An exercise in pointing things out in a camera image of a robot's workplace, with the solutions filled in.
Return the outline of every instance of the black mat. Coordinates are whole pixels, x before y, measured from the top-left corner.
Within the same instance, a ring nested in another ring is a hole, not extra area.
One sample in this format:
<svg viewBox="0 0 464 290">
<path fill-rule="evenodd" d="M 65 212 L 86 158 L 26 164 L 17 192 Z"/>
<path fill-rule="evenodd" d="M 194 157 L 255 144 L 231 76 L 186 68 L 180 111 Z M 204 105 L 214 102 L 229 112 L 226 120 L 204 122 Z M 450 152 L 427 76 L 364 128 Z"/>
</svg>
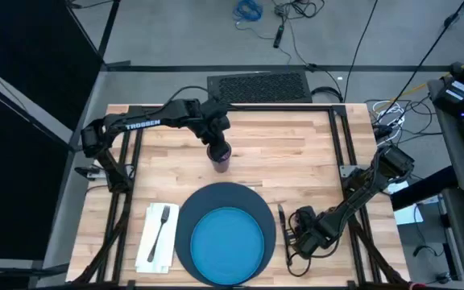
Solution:
<svg viewBox="0 0 464 290">
<path fill-rule="evenodd" d="M 207 88 L 229 103 L 313 102 L 305 72 L 213 76 L 207 77 Z"/>
<path fill-rule="evenodd" d="M 264 256 L 259 268 L 249 278 L 260 274 L 275 250 L 275 220 L 264 199 L 248 187 L 221 182 L 198 189 L 180 208 L 176 226 L 175 250 L 185 270 L 202 283 L 221 286 L 207 280 L 194 266 L 191 258 L 191 236 L 194 227 L 208 212 L 221 207 L 235 207 L 250 214 L 259 224 L 264 237 Z"/>
</svg>

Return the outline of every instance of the blue cable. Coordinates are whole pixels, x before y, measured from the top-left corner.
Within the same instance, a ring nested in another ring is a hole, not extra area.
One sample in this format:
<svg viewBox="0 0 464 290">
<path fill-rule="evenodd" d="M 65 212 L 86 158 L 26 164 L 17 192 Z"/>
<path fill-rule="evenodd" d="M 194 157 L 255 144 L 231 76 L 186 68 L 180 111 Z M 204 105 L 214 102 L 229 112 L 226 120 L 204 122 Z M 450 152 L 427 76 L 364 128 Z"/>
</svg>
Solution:
<svg viewBox="0 0 464 290">
<path fill-rule="evenodd" d="M 263 16 L 263 7 L 255 2 L 255 0 L 240 0 L 234 9 L 236 21 L 258 21 Z"/>
</svg>

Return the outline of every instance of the desk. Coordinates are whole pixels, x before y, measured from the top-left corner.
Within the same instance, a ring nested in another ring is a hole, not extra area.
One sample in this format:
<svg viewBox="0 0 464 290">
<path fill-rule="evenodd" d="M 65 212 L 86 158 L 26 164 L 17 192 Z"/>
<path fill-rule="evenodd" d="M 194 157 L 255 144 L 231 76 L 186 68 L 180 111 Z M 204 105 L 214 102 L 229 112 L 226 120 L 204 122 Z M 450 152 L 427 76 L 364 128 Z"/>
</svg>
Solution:
<svg viewBox="0 0 464 290">
<path fill-rule="evenodd" d="M 111 105 L 107 113 L 117 114 L 127 110 L 128 106 Z M 348 104 L 346 112 L 358 163 L 369 164 L 375 153 L 375 140 L 367 107 L 364 104 Z M 232 146 L 232 157 L 229 171 L 222 174 L 213 170 L 205 154 L 206 147 L 188 129 L 158 126 L 143 132 L 120 284 L 136 280 L 137 285 L 201 285 L 185 271 L 176 255 L 167 275 L 136 273 L 135 258 L 150 202 L 182 205 L 197 189 L 218 181 L 232 181 L 253 188 L 265 199 L 275 217 L 275 252 L 267 268 L 248 281 L 248 285 L 340 286 L 346 285 L 347 280 L 356 280 L 348 230 L 340 240 L 338 251 L 328 259 L 313 260 L 310 271 L 302 278 L 291 276 L 284 260 L 284 240 L 277 204 L 283 205 L 288 217 L 303 205 L 311 205 L 319 212 L 337 205 L 343 199 L 328 114 L 238 111 L 229 112 L 228 117 L 231 128 L 225 131 L 225 135 Z M 348 160 L 341 130 L 339 136 L 344 160 Z M 131 161 L 133 140 L 134 134 L 130 137 L 126 164 Z M 119 154 L 121 143 L 122 138 L 119 137 L 114 141 L 114 156 Z M 104 181 L 89 186 L 98 184 L 104 184 Z M 87 194 L 68 280 L 80 275 L 102 244 L 109 203 L 110 194 L 106 188 L 96 188 Z M 389 198 L 381 194 L 375 196 L 367 204 L 367 210 L 375 245 L 403 278 L 408 279 Z M 110 280 L 113 251 L 109 261 L 106 280 Z M 299 259 L 294 262 L 294 272 L 306 265 L 306 261 Z M 366 257 L 363 262 L 369 278 L 370 268 Z"/>
</svg>

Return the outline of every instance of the concrete floor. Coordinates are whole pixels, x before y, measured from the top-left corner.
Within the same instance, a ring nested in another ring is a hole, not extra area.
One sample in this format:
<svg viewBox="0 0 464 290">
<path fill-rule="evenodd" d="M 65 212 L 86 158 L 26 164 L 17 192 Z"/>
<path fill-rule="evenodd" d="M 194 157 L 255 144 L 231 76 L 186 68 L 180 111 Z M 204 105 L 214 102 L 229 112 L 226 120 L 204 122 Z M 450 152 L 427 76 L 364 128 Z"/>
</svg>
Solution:
<svg viewBox="0 0 464 290">
<path fill-rule="evenodd" d="M 77 1 L 81 5 L 95 2 L 99 0 Z M 292 22 L 296 45 L 308 62 L 350 65 L 374 0 L 325 2 L 325 8 L 317 17 Z M 242 27 L 252 27 L 264 36 L 274 35 L 280 19 L 272 13 L 273 4 L 269 0 L 259 0 L 259 3 L 264 7 L 262 19 L 258 23 L 243 23 Z M 460 3 L 461 0 L 379 1 L 356 64 L 418 64 L 440 33 L 444 19 Z M 131 60 L 134 65 L 286 64 L 287 56 L 273 49 L 270 40 L 234 28 L 232 10 L 235 4 L 236 1 L 124 0 L 119 7 L 105 61 Z M 109 3 L 75 10 L 96 47 L 110 6 Z M 286 30 L 281 47 L 292 56 L 290 64 L 301 64 L 290 34 L 290 30 Z M 447 31 L 425 63 L 445 65 L 454 61 L 464 63 L 464 15 Z M 206 86 L 207 76 L 232 73 L 235 72 L 103 72 L 93 94 L 88 120 L 102 117 L 108 104 L 164 103 L 181 86 Z M 332 72 L 335 78 L 342 77 L 338 82 L 343 92 L 346 74 Z M 396 97 L 410 75 L 410 72 L 354 72 L 350 77 L 348 102 Z M 408 88 L 441 75 L 440 72 L 418 73 Z M 310 89 L 320 85 L 334 86 L 323 72 L 307 72 L 307 77 Z M 426 90 L 421 90 L 405 99 L 420 100 L 426 94 Z M 183 97 L 206 99 L 198 91 L 184 92 Z M 313 100 L 334 102 L 326 95 L 317 95 Z M 407 114 L 404 128 L 418 131 L 427 121 L 427 116 Z M 427 131 L 439 131 L 436 118 Z M 416 160 L 414 173 L 418 176 L 427 176 L 450 165 L 440 135 L 415 139 L 402 144 L 401 148 Z M 52 236 L 52 250 L 48 252 L 49 262 L 59 259 L 64 263 L 69 259 L 69 247 L 74 242 L 81 210 L 80 199 L 73 196 L 85 191 L 80 181 L 75 184 L 70 185 L 71 191 L 64 197 Z M 431 279 L 417 274 L 413 280 L 428 282 Z"/>
</svg>

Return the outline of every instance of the silver fork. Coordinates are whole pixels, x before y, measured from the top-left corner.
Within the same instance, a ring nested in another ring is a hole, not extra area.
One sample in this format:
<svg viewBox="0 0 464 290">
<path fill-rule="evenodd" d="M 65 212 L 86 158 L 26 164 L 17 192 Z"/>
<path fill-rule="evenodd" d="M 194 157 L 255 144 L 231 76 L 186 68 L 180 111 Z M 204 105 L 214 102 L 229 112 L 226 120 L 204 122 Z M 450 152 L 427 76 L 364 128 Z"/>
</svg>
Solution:
<svg viewBox="0 0 464 290">
<path fill-rule="evenodd" d="M 155 248 L 157 247 L 157 242 L 159 241 L 160 231 L 162 230 L 162 226 L 168 221 L 169 218 L 169 206 L 165 205 L 164 210 L 162 211 L 162 216 L 160 217 L 160 229 L 159 233 L 157 233 L 157 238 L 155 238 L 155 243 L 151 248 L 150 254 L 148 255 L 148 262 L 153 261 L 153 256 L 155 256 Z"/>
</svg>

